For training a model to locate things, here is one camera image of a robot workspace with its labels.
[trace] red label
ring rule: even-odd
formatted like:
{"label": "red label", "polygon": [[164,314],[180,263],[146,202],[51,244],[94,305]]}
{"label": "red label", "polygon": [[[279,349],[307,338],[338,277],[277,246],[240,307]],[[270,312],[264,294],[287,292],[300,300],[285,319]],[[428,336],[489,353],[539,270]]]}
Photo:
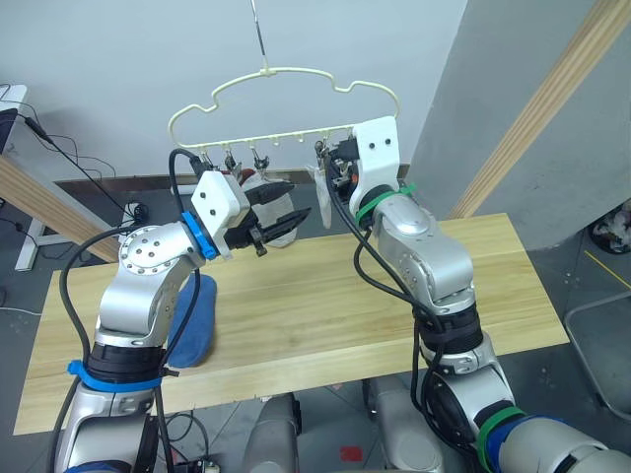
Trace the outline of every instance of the red label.
{"label": "red label", "polygon": [[362,461],[364,450],[361,446],[340,446],[339,458],[342,461]]}

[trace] blue tape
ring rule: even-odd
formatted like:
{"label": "blue tape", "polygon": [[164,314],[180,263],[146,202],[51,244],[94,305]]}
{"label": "blue tape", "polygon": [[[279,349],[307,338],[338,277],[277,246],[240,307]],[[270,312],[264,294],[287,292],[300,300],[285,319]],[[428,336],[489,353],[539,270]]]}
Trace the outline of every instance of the blue tape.
{"label": "blue tape", "polygon": [[551,419],[553,421],[562,422],[558,419],[547,416],[527,416],[494,429],[486,440],[486,451],[488,453],[488,459],[491,466],[493,467],[493,471],[496,473],[502,473],[502,468],[500,467],[500,448],[502,448],[502,444],[506,441],[509,434],[518,425],[531,421],[532,419]]}
{"label": "blue tape", "polygon": [[101,381],[100,379],[94,379],[90,376],[88,372],[86,372],[86,369],[83,366],[83,362],[81,362],[80,360],[73,360],[72,362],[70,362],[70,364],[68,364],[68,372],[80,377],[86,386],[100,392],[144,391],[146,389],[153,389],[154,387],[158,387],[160,384],[162,384],[161,377],[150,379],[148,381],[123,383],[105,382]]}
{"label": "blue tape", "polygon": [[131,471],[130,470],[130,466],[127,463],[118,461],[118,460],[114,460],[115,463],[118,464],[112,464],[112,462],[110,461],[92,461],[90,463],[85,463],[83,465],[79,465],[79,466],[73,466],[71,468],[68,468],[66,470],[66,473],[89,473],[89,472],[97,472],[97,473],[101,473],[104,471],[110,471],[112,473],[126,473]]}
{"label": "blue tape", "polygon": [[193,236],[199,243],[201,253],[204,255],[204,257],[206,259],[215,259],[217,257],[217,250],[212,244],[210,244],[210,241],[206,239],[206,236],[204,236],[204,233],[202,232],[199,224],[197,223],[193,215],[190,212],[184,212],[181,215],[188,225],[188,228],[192,231]]}

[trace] black cable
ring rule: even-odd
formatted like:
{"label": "black cable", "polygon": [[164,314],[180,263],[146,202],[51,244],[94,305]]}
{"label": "black cable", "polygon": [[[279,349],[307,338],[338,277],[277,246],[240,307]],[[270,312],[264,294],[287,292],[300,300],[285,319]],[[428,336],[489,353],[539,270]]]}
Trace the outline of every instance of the black cable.
{"label": "black cable", "polygon": [[[82,168],[79,164],[75,163],[75,162],[74,162],[74,160],[73,160],[72,158],[70,158],[70,157],[68,156],[68,154],[67,154],[64,150],[62,150],[61,148],[59,148],[59,147],[57,146],[57,144],[56,144],[56,143],[55,143],[55,142],[54,142],[54,141],[53,141],[53,140],[49,137],[49,135],[47,135],[47,134],[43,131],[43,129],[42,129],[41,127],[40,127],[39,129],[34,128],[34,126],[36,126],[36,125],[35,125],[35,122],[34,122],[33,120],[30,120],[28,117],[26,117],[26,116],[24,116],[24,115],[22,115],[22,114],[20,114],[20,113],[18,113],[18,115],[20,115],[22,118],[24,118],[24,119],[25,119],[26,123],[24,123],[24,124],[26,124],[26,126],[28,126],[28,127],[31,129],[31,131],[34,133],[34,135],[35,135],[37,138],[41,138],[41,139],[43,139],[44,141],[46,141],[46,143],[49,143],[50,145],[52,145],[52,146],[53,146],[53,148],[54,148],[54,150],[51,150],[51,149],[49,149],[49,148],[48,148],[48,147],[46,147],[46,146],[44,146],[44,148],[46,148],[48,151],[55,151],[55,152],[57,152],[57,153],[61,154],[61,156],[63,156],[66,160],[68,160],[68,161],[72,164],[72,166],[74,166],[75,168],[77,168],[77,169],[78,169],[78,170],[79,170],[79,171],[80,171],[80,172],[81,172],[81,173],[82,173],[85,177],[87,177],[87,178],[88,178],[88,180],[89,180],[92,184],[94,184],[94,185],[95,185],[95,186],[99,189],[99,191],[100,191],[100,192],[101,192],[101,193],[102,193],[105,197],[107,197],[107,199],[109,199],[109,200],[110,200],[110,201],[111,201],[111,202],[112,202],[112,203],[113,203],[116,207],[118,207],[120,210],[122,210],[122,212],[123,212],[124,214],[128,215],[128,216],[129,216],[129,217],[131,217],[131,218],[133,218],[133,217],[134,217],[134,216],[133,216],[133,215],[131,215],[131,214],[130,214],[127,210],[125,210],[125,208],[124,208],[124,207],[122,207],[122,206],[121,206],[118,202],[116,202],[116,200],[115,200],[115,199],[111,196],[111,194],[109,194],[109,192],[107,192],[107,191],[106,191],[106,190],[105,190],[105,189],[104,189],[104,188],[103,188],[103,187],[102,187],[102,186],[101,186],[101,185],[100,185],[100,184],[99,184],[96,180],[94,180],[94,179],[93,179],[93,178],[92,178],[92,177],[91,177],[91,176],[90,176],[90,175],[86,172],[86,170],[85,170],[84,168]],[[19,121],[17,121],[17,120],[4,120],[4,121],[0,121],[0,125],[2,125],[2,124],[4,124],[4,123],[20,123],[20,122],[19,122]],[[98,171],[97,169],[88,169],[88,170],[94,170],[94,171],[96,171],[96,172],[100,172],[100,171]]]}
{"label": "black cable", "polygon": [[[474,450],[470,447],[470,445],[460,445],[449,441],[442,432],[438,429],[437,425],[434,423],[434,419],[431,416],[428,408],[427,408],[427,389],[429,386],[429,381],[433,376],[434,372],[438,368],[441,358],[444,353],[444,345],[439,345],[436,349],[434,358],[428,367],[425,376],[423,377],[423,382],[421,384],[421,403],[419,404],[417,399],[417,387],[418,387],[418,363],[419,363],[419,355],[420,355],[420,324],[421,320],[419,318],[420,314],[423,314],[425,317],[429,319],[429,321],[436,327],[439,332],[444,332],[444,327],[440,322],[439,318],[427,307],[417,301],[414,296],[411,294],[409,289],[405,286],[403,281],[398,277],[396,273],[389,267],[389,265],[381,258],[381,256],[377,253],[377,251],[368,243],[368,238],[371,235],[371,231],[367,231],[364,236],[361,235],[359,229],[355,226],[352,217],[344,208],[341,199],[335,192],[333,188],[333,182],[331,179],[331,173],[334,171],[333,163],[330,158],[326,160],[325,163],[325,181],[326,188],[328,190],[328,194],[330,196],[331,202],[335,207],[335,210],[342,218],[342,221],[348,229],[352,232],[355,238],[359,241],[359,245],[355,249],[355,253],[353,255],[353,264],[356,272],[359,276],[366,281],[371,286],[374,286],[377,289],[380,289],[392,296],[395,296],[403,301],[410,303],[413,307],[414,312],[414,353],[412,354],[412,382],[410,386],[410,398],[414,407],[423,414],[427,424],[430,426],[434,434],[442,440],[446,445],[451,446],[456,451],[461,452],[463,456],[468,460],[471,457],[471,454],[474,454]],[[399,286],[402,293],[399,291],[376,281],[366,274],[366,272],[361,267],[360,263],[360,254],[363,248],[366,248],[371,256],[373,256],[377,262],[382,266],[388,273],[388,275],[394,280],[394,282]]]}
{"label": "black cable", "polygon": [[167,350],[162,356],[162,360],[160,361],[162,366],[166,365],[167,362],[169,361],[169,356],[175,349],[175,346],[177,345],[177,342],[179,341],[179,338],[181,337],[182,333],[184,333],[184,329],[186,328],[186,325],[188,324],[188,320],[193,315],[193,310],[195,309],[195,304],[197,303],[197,296],[199,296],[199,287],[201,286],[201,275],[199,274],[199,268],[196,268],[193,273],[195,275],[195,287],[193,289],[193,296],[190,299],[188,308],[186,309],[186,314],[184,315],[184,318],[182,319],[181,324],[179,325],[179,327],[177,328],[177,331],[175,332],[174,338],[171,340],[171,343],[167,346]]}
{"label": "black cable", "polygon": [[48,473],[55,472],[55,460],[57,457],[57,444],[59,443],[59,435],[61,434],[61,426],[63,425],[63,420],[66,418],[66,414],[68,413],[68,409],[70,408],[70,403],[72,402],[72,398],[75,395],[75,391],[77,390],[79,381],[80,379],[78,376],[75,376],[75,378],[72,380],[72,384],[70,384],[70,388],[68,389],[68,392],[66,393],[66,398],[63,400],[63,404],[61,405],[59,414],[57,414],[57,420],[55,421],[55,425],[52,428],[50,450],[48,451]]}
{"label": "black cable", "polygon": [[66,160],[68,160],[70,163],[72,163],[72,165],[77,168],[78,170],[80,170],[85,177],[87,177],[90,182],[92,184],[94,184],[96,187],[99,188],[99,190],[101,191],[101,193],[107,197],[112,204],[114,204],[116,207],[118,207],[120,210],[123,211],[123,213],[127,214],[129,217],[133,218],[134,216],[132,214],[130,214],[127,210],[125,210],[125,208],[123,206],[121,206],[118,202],[116,202],[116,199],[114,199],[109,192],[107,192],[97,181],[95,181],[94,179],[92,179],[92,177],[84,171],[83,168],[81,168],[81,166],[79,166],[78,164],[76,164],[74,161],[72,161],[72,158],[70,158],[61,148],[59,148],[57,146],[57,144],[51,139],[48,143],[50,143],[55,150],[57,150]]}
{"label": "black cable", "polygon": [[[181,456],[181,459],[184,460],[185,462],[188,462],[188,458],[186,457],[186,455],[184,455],[181,450],[179,448],[174,447],[173,445],[170,445],[171,450],[174,450],[175,453],[177,453],[179,456]],[[158,455],[158,458],[160,458],[163,461],[167,461],[165,460],[162,456]]]}
{"label": "black cable", "polygon": [[454,443],[453,441],[447,439],[445,435],[441,432],[438,426],[435,423],[434,417],[430,413],[427,406],[427,391],[429,389],[429,382],[432,379],[432,376],[438,370],[438,366],[443,357],[445,346],[439,345],[434,352],[434,358],[430,362],[427,370],[425,371],[425,375],[423,376],[423,381],[421,382],[421,398],[420,402],[417,398],[417,389],[418,389],[418,370],[419,370],[419,355],[420,355],[420,340],[419,340],[419,326],[420,321],[415,318],[414,320],[414,352],[412,354],[412,379],[410,382],[410,399],[414,407],[423,415],[425,418],[425,422],[430,427],[434,435],[437,438],[442,440],[446,445],[450,446],[454,450],[461,453],[465,458],[474,455],[475,451],[468,444],[460,444]]}
{"label": "black cable", "polygon": [[[190,417],[188,417],[188,426],[186,426],[186,429],[184,430],[184,433],[183,433],[181,436],[179,436],[177,439],[172,439],[171,437],[169,437],[169,441],[180,441],[180,440],[184,439],[184,438],[185,438],[185,437],[186,437],[186,436],[190,433],[190,430],[191,430],[191,429],[192,429],[192,427],[193,427],[193,418],[192,418],[192,415],[193,415],[193,410],[191,409],[191,410],[190,410]],[[177,414],[175,414],[175,415],[173,415],[173,416],[170,416],[170,417],[167,419],[167,427],[169,426],[169,424],[170,424],[172,421],[174,421],[174,420],[175,420],[175,419],[177,419],[178,417],[185,417],[185,416],[183,416],[183,413],[177,413]]]}
{"label": "black cable", "polygon": [[[112,177],[116,177],[116,168],[114,166],[112,166],[110,163],[108,163],[105,160],[102,160],[101,158],[95,158],[94,156],[87,156],[87,155],[80,155],[79,154],[79,148],[77,147],[77,142],[75,141],[74,138],[72,138],[71,136],[67,136],[67,135],[48,135],[51,136],[53,138],[63,138],[66,140],[70,140],[73,144],[73,148],[75,149],[75,154],[72,155],[72,153],[68,153],[72,156],[74,156],[77,160],[94,160],[94,161],[98,161],[99,163],[107,166],[112,173]],[[55,151],[55,150],[51,150],[50,148],[46,147],[44,145],[44,147],[48,150],[48,151]]]}
{"label": "black cable", "polygon": [[70,259],[66,262],[63,270],[61,271],[61,275],[59,276],[59,294],[61,295],[61,300],[63,302],[66,311],[68,312],[68,316],[70,317],[70,321],[77,330],[77,335],[79,335],[79,340],[81,340],[81,348],[82,348],[82,360],[84,365],[88,363],[88,357],[90,356],[90,339],[88,338],[88,334],[86,333],[86,329],[81,323],[81,319],[79,318],[79,314],[75,307],[72,305],[72,301],[70,300],[70,295],[68,294],[68,273],[72,268],[73,263],[79,258],[81,253],[83,253],[86,249],[92,246],[94,243],[101,241],[102,239],[106,239],[107,237],[112,237],[114,235],[122,234],[123,232],[134,232],[138,230],[138,227],[125,227],[124,229],[111,229],[102,234],[98,234],[93,236],[92,238],[87,239],[82,244],[80,244],[77,249],[75,249],[74,253],[70,256]]}
{"label": "black cable", "polygon": [[165,420],[165,407],[162,400],[162,388],[160,386],[154,387],[154,395],[156,396],[156,414],[158,417],[158,426],[160,427],[162,447],[165,450],[167,472],[174,473],[174,459],[171,456],[171,443],[169,442],[169,432],[167,430],[167,421]]}
{"label": "black cable", "polygon": [[[32,112],[33,112],[33,116],[35,117],[35,121],[37,122],[37,124],[39,126],[41,126],[41,122],[39,121],[39,116],[37,116],[37,110],[35,110],[35,107],[32,106],[30,103],[26,103],[25,101],[6,101],[4,100],[5,96],[9,93],[9,91],[11,90],[11,84],[0,84],[0,87],[6,87],[6,89],[4,90],[4,92],[2,93],[2,96],[0,96],[0,101],[6,102],[6,103],[18,103],[20,105],[24,105],[27,106]],[[107,167],[109,167],[111,169],[111,172],[113,173],[113,177],[116,177],[116,169],[114,168],[114,166],[112,166],[110,163],[108,163],[107,161],[101,160],[99,158],[95,158],[93,156],[79,156],[79,152],[77,151],[77,142],[70,136],[66,136],[66,135],[48,135],[48,136],[52,136],[52,137],[56,137],[56,138],[65,138],[67,140],[71,140],[74,144],[74,148],[75,148],[75,158],[77,158],[77,160],[79,160],[79,158],[85,159],[85,160],[95,160],[98,161],[104,165],[106,165]],[[46,148],[48,151],[53,151],[50,148],[48,148],[47,146],[43,145],[42,146],[44,148]],[[94,170],[96,172],[99,172],[98,169],[88,169],[88,170]]]}
{"label": "black cable", "polygon": [[18,232],[19,234],[22,234],[24,236],[29,237],[33,241],[33,244],[35,245],[35,248],[39,248],[39,245],[37,244],[37,241],[35,241],[35,238],[33,238],[31,235],[29,235],[28,232],[25,232],[24,227],[23,227],[23,225],[20,222],[14,222],[13,220],[4,219],[2,217],[0,217],[0,222],[7,222],[9,224],[12,224],[15,227],[16,232]]}
{"label": "black cable", "polygon": [[407,289],[407,286],[405,286],[405,284],[403,283],[401,278],[398,276],[398,274],[396,274],[396,272],[387,264],[387,262],[384,261],[384,259],[379,255],[379,253],[362,236],[359,229],[357,229],[357,227],[355,226],[355,223],[353,222],[352,217],[350,216],[348,211],[344,209],[344,206],[342,205],[342,201],[340,200],[339,196],[337,195],[337,192],[335,192],[335,189],[333,188],[333,181],[331,180],[331,175],[330,175],[332,171],[333,171],[333,161],[330,158],[327,158],[326,163],[325,163],[324,177],[326,181],[326,189],[328,190],[328,195],[331,198],[333,207],[335,207],[335,210],[337,211],[339,216],[342,218],[342,221],[344,222],[344,224],[346,224],[346,227],[348,227],[348,229],[355,236],[355,238],[366,248],[366,250],[371,254],[371,256],[373,256],[373,258],[377,260],[379,265],[382,268],[384,268],[384,270],[388,273],[388,275],[390,276],[390,278],[392,278],[392,280],[396,283],[396,285],[401,289],[401,291],[407,296],[411,297],[412,296],[411,292],[409,291],[409,289]]}
{"label": "black cable", "polygon": [[205,453],[205,456],[208,457],[208,455],[210,454],[210,441],[208,439],[208,432],[206,431],[206,428],[204,427],[204,425],[201,423],[201,421],[199,419],[197,419],[193,415],[192,410],[191,410],[190,413],[188,413],[188,412],[178,412],[177,414],[171,416],[167,420],[167,427],[169,426],[171,421],[175,420],[178,417],[185,417],[185,418],[187,418],[190,421],[190,424],[188,425],[188,428],[186,429],[186,432],[182,436],[180,436],[177,439],[169,439],[169,441],[180,441],[180,440],[182,440],[184,437],[186,437],[186,435],[188,435],[188,433],[190,432],[190,427],[194,423],[199,428],[199,432],[201,432],[201,434],[202,434],[202,436],[204,438],[204,453]]}
{"label": "black cable", "polygon": [[184,155],[189,159],[196,159],[197,157],[184,148],[175,148],[169,154],[169,182],[171,183],[171,190],[174,193],[177,210],[181,216],[181,214],[184,213],[184,204],[181,202],[181,196],[179,195],[179,189],[177,188],[177,179],[175,178],[175,158],[177,158],[178,155]]}
{"label": "black cable", "polygon": [[[43,259],[48,259],[48,260],[52,260],[52,261],[59,261],[60,259],[63,259],[63,257],[68,254],[70,252],[70,250],[75,246],[75,243],[73,241],[68,241],[68,246],[66,247],[66,249],[62,250],[60,253],[55,254],[55,255],[51,255],[48,254],[44,251],[43,246],[39,247],[39,256],[42,257]],[[86,263],[90,260],[90,258],[88,257],[87,259],[83,259],[81,256],[79,256],[79,261],[81,261],[82,263]]]}

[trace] metal chair leg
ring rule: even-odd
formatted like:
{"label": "metal chair leg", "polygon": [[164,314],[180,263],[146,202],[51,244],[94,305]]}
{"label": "metal chair leg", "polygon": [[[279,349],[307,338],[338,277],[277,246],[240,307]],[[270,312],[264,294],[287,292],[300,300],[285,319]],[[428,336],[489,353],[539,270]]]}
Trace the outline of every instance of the metal chair leg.
{"label": "metal chair leg", "polygon": [[590,364],[585,356],[585,353],[583,353],[581,346],[579,345],[576,337],[574,336],[574,333],[572,332],[572,327],[570,325],[572,318],[579,312],[583,312],[591,308],[599,307],[601,305],[615,303],[616,301],[621,301],[623,299],[628,299],[628,298],[631,298],[631,292],[626,292],[626,293],[619,294],[617,296],[611,296],[609,298],[600,299],[590,304],[579,305],[578,307],[573,308],[572,310],[569,310],[568,312],[566,312],[565,316],[563,317],[563,325],[565,326],[565,330],[567,331],[568,336],[570,337],[570,342],[572,346],[574,347],[576,354],[579,357],[581,365],[583,366],[583,369],[585,370],[585,373],[587,374],[588,379],[590,380],[590,383],[592,384],[592,386],[594,387],[594,390],[596,391],[596,395],[598,396],[598,399],[607,409],[609,409],[609,411],[611,411],[611,413],[614,416],[619,417],[620,419],[624,421],[631,422],[631,413],[623,412],[617,409],[613,404],[611,404],[611,402],[604,395],[604,392],[602,391],[602,388],[600,387],[600,384],[598,383],[598,380],[596,379],[596,376],[594,372],[592,371],[592,368],[590,367]]}

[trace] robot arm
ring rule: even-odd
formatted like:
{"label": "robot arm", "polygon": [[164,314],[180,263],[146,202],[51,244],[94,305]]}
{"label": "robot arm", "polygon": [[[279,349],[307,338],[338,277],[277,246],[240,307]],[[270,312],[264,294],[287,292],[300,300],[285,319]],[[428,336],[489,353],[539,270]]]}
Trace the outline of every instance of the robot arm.
{"label": "robot arm", "polygon": [[491,340],[480,327],[468,253],[398,184],[394,119],[360,123],[336,149],[317,144],[316,152],[326,165],[331,199],[347,203],[356,224],[372,230],[379,255],[421,307],[415,309],[420,352],[430,366],[422,411],[437,435],[476,452],[487,471],[631,471],[627,455],[516,407]]}
{"label": "robot arm", "polygon": [[264,243],[309,213],[296,211],[262,228],[250,205],[278,198],[291,184],[244,193],[231,174],[187,155],[199,177],[191,199],[195,213],[137,229],[122,243],[118,270],[101,300],[94,346],[86,363],[71,364],[82,382],[56,454],[56,473],[153,470],[159,427],[150,409],[162,376],[174,374],[164,368],[169,352],[163,345],[182,283],[206,259],[231,258],[232,248],[253,244],[257,254],[265,254]]}

